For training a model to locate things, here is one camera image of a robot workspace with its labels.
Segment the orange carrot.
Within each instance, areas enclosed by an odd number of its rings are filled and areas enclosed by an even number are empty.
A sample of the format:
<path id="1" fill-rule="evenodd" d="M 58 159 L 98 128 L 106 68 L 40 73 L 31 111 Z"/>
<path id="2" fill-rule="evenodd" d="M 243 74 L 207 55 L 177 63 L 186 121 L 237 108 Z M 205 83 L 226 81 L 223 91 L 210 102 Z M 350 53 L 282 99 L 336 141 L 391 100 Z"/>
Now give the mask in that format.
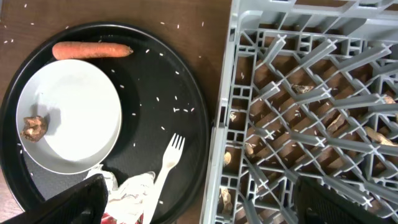
<path id="1" fill-rule="evenodd" d="M 133 52 L 127 45 L 107 42 L 59 42 L 52 47 L 57 60 L 127 57 Z"/>

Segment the brown food scrap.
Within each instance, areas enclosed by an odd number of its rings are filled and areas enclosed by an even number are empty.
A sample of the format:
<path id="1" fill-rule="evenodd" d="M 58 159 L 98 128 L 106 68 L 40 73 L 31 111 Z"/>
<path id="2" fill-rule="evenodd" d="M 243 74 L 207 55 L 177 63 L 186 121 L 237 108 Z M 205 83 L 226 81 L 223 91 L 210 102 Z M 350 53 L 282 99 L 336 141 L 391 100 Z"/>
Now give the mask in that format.
<path id="1" fill-rule="evenodd" d="M 20 135 L 30 142 L 38 142 L 48 130 L 45 118 L 41 116 L 25 117 L 24 128 Z"/>

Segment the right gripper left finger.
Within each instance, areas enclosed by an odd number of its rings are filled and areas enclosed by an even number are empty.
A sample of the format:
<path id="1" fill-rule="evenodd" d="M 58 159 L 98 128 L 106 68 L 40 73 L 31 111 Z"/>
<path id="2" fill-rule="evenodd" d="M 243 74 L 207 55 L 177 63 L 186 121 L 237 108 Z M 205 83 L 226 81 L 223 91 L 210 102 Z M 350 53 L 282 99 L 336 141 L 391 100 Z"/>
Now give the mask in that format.
<path id="1" fill-rule="evenodd" d="M 4 221 L 4 224 L 101 223 L 108 190 L 95 174 L 40 205 Z"/>

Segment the grey plate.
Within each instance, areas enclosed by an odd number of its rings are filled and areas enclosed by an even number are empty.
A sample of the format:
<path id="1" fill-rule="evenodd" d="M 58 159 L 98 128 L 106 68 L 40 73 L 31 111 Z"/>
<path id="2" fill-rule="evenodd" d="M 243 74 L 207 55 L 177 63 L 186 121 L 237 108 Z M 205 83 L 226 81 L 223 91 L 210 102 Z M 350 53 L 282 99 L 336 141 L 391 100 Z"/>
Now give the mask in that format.
<path id="1" fill-rule="evenodd" d="M 122 126 L 118 93 L 107 75 L 82 60 L 57 60 L 24 85 L 16 108 L 17 130 L 24 118 L 40 116 L 48 124 L 37 142 L 21 136 L 27 155 L 57 174 L 79 174 L 112 151 Z"/>

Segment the white napkin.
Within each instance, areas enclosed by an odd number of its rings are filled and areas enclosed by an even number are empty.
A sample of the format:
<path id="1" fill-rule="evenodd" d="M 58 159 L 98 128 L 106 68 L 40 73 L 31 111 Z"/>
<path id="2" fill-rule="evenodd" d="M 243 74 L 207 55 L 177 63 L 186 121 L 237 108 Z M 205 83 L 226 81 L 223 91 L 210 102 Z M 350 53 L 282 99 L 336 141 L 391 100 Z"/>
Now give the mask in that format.
<path id="1" fill-rule="evenodd" d="M 152 171 L 135 175 L 118 184 L 116 176 L 103 170 L 98 164 L 88 171 L 87 178 L 95 174 L 104 177 L 108 193 L 108 202 L 104 213 L 119 219 L 128 215 L 140 215 L 144 212 L 144 203 L 147 200 L 150 189 L 154 186 L 155 173 Z"/>

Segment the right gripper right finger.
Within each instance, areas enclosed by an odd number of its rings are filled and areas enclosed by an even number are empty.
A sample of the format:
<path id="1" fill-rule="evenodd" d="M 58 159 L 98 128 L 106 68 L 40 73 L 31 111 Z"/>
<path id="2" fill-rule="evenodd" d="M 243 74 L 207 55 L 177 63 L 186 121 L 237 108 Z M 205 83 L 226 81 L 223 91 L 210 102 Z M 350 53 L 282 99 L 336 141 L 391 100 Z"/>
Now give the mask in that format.
<path id="1" fill-rule="evenodd" d="M 298 224 L 383 224 L 386 220 L 347 201 L 309 177 L 300 176 L 294 186 Z"/>

